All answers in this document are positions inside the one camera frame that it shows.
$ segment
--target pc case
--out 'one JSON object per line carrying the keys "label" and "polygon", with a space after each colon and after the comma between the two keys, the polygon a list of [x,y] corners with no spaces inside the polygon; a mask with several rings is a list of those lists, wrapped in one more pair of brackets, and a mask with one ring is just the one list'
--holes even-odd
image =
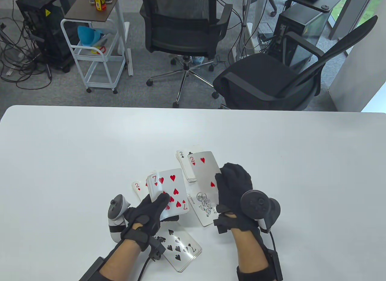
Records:
{"label": "pc case", "polygon": [[[43,55],[43,61],[54,69],[69,72],[73,57],[60,27],[60,22],[76,0],[17,0],[17,6],[24,17],[24,24],[30,31]],[[66,26],[70,42],[79,42],[77,28],[80,23]]]}
{"label": "pc case", "polygon": [[[330,13],[323,13],[304,5],[294,4],[279,15],[274,38],[269,46],[267,54],[283,61],[283,35],[289,31],[316,45],[323,32],[324,26]],[[297,73],[301,72],[312,54],[304,48],[298,46],[296,42],[287,40],[286,45],[286,66],[291,67]]]}

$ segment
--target gloved hand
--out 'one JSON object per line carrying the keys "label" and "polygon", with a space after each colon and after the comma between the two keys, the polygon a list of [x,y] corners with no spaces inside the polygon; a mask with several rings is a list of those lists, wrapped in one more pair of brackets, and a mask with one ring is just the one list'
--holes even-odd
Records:
{"label": "gloved hand", "polygon": [[226,206],[237,217],[245,217],[241,211],[240,200],[243,194],[252,190],[251,176],[238,164],[226,163],[216,174],[218,203]]}
{"label": "gloved hand", "polygon": [[[150,195],[148,194],[136,208],[128,208],[124,212],[128,228],[131,228],[134,223],[142,223],[143,226],[140,230],[149,236],[154,236],[160,229],[160,215],[169,201],[170,195],[167,193],[161,193],[154,202],[151,202]],[[164,221],[177,221],[178,219],[177,216]]]}

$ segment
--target deck of cards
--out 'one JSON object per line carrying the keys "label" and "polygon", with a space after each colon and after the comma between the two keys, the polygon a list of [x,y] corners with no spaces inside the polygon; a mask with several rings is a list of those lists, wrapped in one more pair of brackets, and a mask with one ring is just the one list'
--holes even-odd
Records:
{"label": "deck of cards", "polygon": [[176,157],[181,164],[182,171],[186,176],[188,182],[193,183],[196,181],[196,176],[193,173],[193,170],[190,166],[190,162],[192,162],[191,154],[201,152],[203,149],[199,145],[194,145],[191,148],[184,148],[181,150],[177,150]]}
{"label": "deck of cards", "polygon": [[185,183],[180,168],[155,172],[146,179],[151,201],[155,201],[161,193],[170,195],[170,202],[161,213],[160,220],[189,212],[189,202]]}

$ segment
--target bottle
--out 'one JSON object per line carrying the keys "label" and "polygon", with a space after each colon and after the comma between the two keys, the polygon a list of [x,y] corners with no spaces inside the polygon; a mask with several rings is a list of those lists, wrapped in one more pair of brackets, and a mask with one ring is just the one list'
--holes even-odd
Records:
{"label": "bottle", "polygon": [[105,0],[95,0],[96,10],[103,11],[106,10],[106,1]]}

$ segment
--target wall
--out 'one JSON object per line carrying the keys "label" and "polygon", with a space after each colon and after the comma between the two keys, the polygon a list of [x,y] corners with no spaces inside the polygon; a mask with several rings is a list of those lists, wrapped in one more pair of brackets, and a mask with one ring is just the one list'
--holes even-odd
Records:
{"label": "wall", "polygon": [[377,15],[377,24],[354,46],[330,86],[338,111],[361,112],[386,82],[386,0],[378,6]]}

